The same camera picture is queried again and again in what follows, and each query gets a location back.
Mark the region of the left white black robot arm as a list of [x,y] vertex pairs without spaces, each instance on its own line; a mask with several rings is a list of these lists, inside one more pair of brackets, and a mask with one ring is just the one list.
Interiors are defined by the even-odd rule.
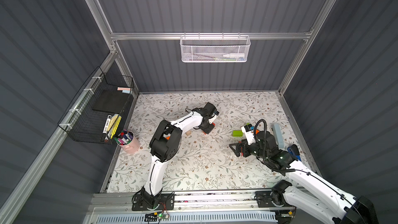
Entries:
[[148,179],[140,190],[140,197],[152,209],[161,201],[164,173],[179,150],[182,135],[191,129],[200,129],[205,134],[210,133],[219,115],[216,107],[209,102],[204,107],[187,112],[187,115],[177,120],[162,120],[150,141],[151,166]]

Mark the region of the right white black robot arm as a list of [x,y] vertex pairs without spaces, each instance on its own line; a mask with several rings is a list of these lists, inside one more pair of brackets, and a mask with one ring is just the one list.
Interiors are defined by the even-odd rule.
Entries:
[[295,155],[280,149],[270,132],[250,130],[245,136],[230,144],[237,157],[254,156],[273,172],[287,177],[272,188],[274,205],[295,206],[324,224],[379,222],[371,200],[355,197],[311,171]]

